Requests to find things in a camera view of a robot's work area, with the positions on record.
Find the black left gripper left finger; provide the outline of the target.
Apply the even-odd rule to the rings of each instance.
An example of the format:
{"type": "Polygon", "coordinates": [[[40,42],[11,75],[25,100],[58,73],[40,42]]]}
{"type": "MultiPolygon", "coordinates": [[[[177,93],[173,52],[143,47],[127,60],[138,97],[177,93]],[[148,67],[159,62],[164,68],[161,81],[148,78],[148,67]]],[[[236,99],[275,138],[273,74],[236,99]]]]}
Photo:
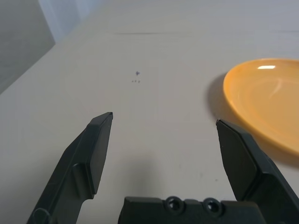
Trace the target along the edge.
{"type": "Polygon", "coordinates": [[[65,149],[29,224],[74,224],[84,201],[93,199],[105,165],[113,113],[93,118],[65,149]]]}

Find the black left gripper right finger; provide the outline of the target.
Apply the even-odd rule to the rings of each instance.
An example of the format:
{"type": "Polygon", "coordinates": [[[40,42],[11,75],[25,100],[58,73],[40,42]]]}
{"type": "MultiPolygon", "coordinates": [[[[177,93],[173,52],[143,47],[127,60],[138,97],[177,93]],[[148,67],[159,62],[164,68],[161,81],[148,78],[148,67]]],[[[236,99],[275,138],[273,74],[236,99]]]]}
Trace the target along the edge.
{"type": "Polygon", "coordinates": [[[216,122],[222,163],[237,201],[253,202],[268,224],[297,224],[299,199],[253,137],[224,120],[216,122]]]}

